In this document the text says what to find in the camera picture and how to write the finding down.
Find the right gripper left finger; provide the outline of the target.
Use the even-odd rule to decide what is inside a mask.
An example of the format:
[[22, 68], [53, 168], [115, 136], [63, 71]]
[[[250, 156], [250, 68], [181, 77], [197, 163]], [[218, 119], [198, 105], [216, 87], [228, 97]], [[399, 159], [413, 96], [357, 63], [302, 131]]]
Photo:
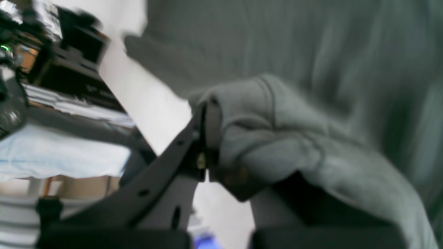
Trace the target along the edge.
[[193, 249], [187, 226], [195, 190], [206, 179], [208, 152], [220, 137], [220, 107], [205, 102], [168, 148], [103, 200], [52, 221], [54, 200], [40, 202], [38, 249]]

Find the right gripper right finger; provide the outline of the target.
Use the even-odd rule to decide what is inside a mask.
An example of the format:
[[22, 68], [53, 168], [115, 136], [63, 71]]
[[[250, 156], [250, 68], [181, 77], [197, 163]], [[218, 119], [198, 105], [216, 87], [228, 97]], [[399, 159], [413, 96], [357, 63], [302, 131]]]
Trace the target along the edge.
[[339, 201], [300, 173], [250, 200], [250, 249], [404, 249], [389, 222]]

